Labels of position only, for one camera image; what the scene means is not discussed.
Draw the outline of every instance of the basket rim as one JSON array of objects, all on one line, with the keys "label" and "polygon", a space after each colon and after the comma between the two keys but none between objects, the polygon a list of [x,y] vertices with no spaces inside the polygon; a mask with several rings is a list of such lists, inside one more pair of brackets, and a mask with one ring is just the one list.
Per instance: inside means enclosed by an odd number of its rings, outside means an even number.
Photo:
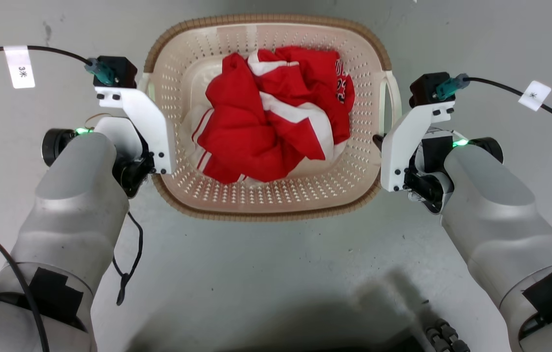
[{"label": "basket rim", "polygon": [[[144,73],[154,72],[155,64],[158,56],[163,51],[165,45],[178,36],[178,34],[190,31],[192,29],[200,29],[204,27],[226,26],[230,24],[249,24],[249,23],[292,23],[292,24],[309,24],[314,26],[337,27],[352,31],[363,37],[378,55],[381,66],[385,71],[390,71],[391,61],[388,57],[387,50],[374,34],[366,26],[358,22],[344,20],[341,18],[331,18],[324,16],[307,16],[300,14],[236,14],[225,16],[211,16],[205,18],[197,18],[180,22],[171,27],[159,36],[153,47],[150,49],[146,62],[144,64]],[[238,222],[278,222],[278,221],[294,221],[306,219],[327,218],[331,216],[347,214],[354,210],[362,208],[369,203],[381,189],[380,172],[372,183],[370,189],[354,202],[335,207],[303,210],[299,212],[279,212],[279,213],[231,213],[231,212],[216,212],[210,210],[200,210],[181,202],[174,196],[173,193],[165,185],[164,177],[169,175],[153,175],[152,181],[160,196],[182,214],[191,216],[192,218],[206,220],[224,220]]]}]

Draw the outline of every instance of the teal connector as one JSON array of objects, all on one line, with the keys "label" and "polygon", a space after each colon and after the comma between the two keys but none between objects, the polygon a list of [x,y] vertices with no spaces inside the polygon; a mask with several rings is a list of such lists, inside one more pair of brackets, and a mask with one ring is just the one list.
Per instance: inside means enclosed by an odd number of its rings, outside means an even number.
[{"label": "teal connector", "polygon": [[437,87],[437,99],[443,101],[456,93],[459,89],[464,89],[469,86],[469,81],[465,81],[464,78],[469,78],[466,73],[461,73],[456,78],[450,78],[445,82],[441,83]]},{"label": "teal connector", "polygon": [[103,62],[99,62],[95,58],[89,58],[91,66],[85,65],[87,72],[93,74],[98,78],[98,81],[102,82],[104,85],[112,86],[115,83],[115,72],[111,67]]}]

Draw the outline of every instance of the laundry basket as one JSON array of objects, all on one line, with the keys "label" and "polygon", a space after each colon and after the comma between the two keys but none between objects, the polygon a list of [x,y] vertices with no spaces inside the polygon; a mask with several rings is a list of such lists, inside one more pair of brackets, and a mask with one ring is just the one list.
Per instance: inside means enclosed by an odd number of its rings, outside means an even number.
[{"label": "laundry basket", "polygon": [[[351,138],[341,157],[313,173],[250,185],[224,185],[192,167],[178,131],[191,107],[207,104],[209,82],[222,71],[222,58],[247,56],[281,46],[333,49],[341,54],[356,87],[350,114]],[[161,196],[180,212],[200,219],[286,221],[345,214],[361,208],[380,190],[381,156],[372,142],[402,114],[387,52],[376,36],[356,22],[287,14],[218,16],[183,22],[166,31],[144,67],[147,93],[174,122],[178,168],[153,176]],[[385,92],[392,118],[385,121]]]}]

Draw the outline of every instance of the red clothing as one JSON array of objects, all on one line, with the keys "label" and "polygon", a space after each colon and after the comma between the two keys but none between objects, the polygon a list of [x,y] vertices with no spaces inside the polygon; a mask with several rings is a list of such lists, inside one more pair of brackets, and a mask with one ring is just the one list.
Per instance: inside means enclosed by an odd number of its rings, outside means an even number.
[{"label": "red clothing", "polygon": [[285,178],[305,157],[334,160],[350,138],[354,85],[335,51],[232,54],[207,98],[191,139],[196,167],[222,183]]}]

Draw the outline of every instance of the black cable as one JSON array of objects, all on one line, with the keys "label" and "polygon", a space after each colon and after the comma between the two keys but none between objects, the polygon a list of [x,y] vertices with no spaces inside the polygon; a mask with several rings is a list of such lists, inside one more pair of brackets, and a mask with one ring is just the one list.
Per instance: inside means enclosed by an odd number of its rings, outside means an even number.
[{"label": "black cable", "polygon": [[50,347],[48,346],[48,336],[46,336],[46,329],[44,329],[43,326],[42,315],[40,314],[40,310],[37,307],[37,303],[35,303],[35,298],[33,298],[33,293],[28,287],[24,275],[22,274],[15,260],[13,260],[9,252],[7,252],[1,244],[0,253],[4,256],[6,262],[9,263],[9,266],[11,266],[11,269],[13,270],[13,274],[15,274],[15,277],[18,279],[18,282],[22,286],[22,291],[24,292],[24,296],[28,301],[31,313],[33,314],[33,319],[35,319],[35,325],[37,325],[37,332],[39,332],[40,340],[42,343],[42,352],[50,352]]},{"label": "black cable", "polygon": [[[475,78],[475,77],[469,77],[469,78],[463,78],[463,81],[465,82],[480,82],[480,83],[486,83],[488,85],[492,85],[492,86],[495,86],[495,87],[498,87],[498,88],[501,88],[501,89],[504,89],[506,91],[510,91],[511,93],[513,94],[516,94],[516,95],[519,95],[519,96],[522,96],[524,95],[522,92],[520,92],[519,90],[517,89],[514,89],[514,88],[511,88],[511,87],[508,87],[506,85],[503,85],[502,83],[497,83],[497,82],[493,82],[491,80],[485,80],[484,78]],[[552,108],[551,107],[548,107],[548,105],[541,105],[541,107],[549,112],[550,114],[552,114]]]},{"label": "black cable", "polygon": [[122,280],[120,281],[120,293],[118,293],[118,300],[115,303],[118,306],[121,306],[122,302],[124,302],[126,285],[135,273],[135,269],[139,264],[139,259],[142,257],[142,249],[144,248],[144,229],[142,229],[142,226],[135,220],[135,218],[133,218],[133,214],[128,212],[128,217],[133,221],[133,223],[135,224],[135,226],[137,226],[137,229],[139,230],[139,247],[137,249],[137,257],[135,257],[135,262],[133,262],[133,268],[131,268],[128,274],[120,270],[117,261],[115,261],[115,256],[113,256],[113,266],[115,266],[115,270],[118,272],[118,274],[120,274],[120,277],[122,277]]},{"label": "black cable", "polygon": [[75,53],[70,53],[70,51],[61,50],[61,49],[55,49],[54,47],[47,47],[47,46],[37,46],[37,45],[28,45],[27,48],[29,50],[37,50],[37,51],[50,51],[50,53],[56,53],[68,56],[70,58],[74,58],[76,60],[79,60],[80,62],[83,62],[87,66],[91,66],[91,62],[87,60],[86,58],[79,56]]}]

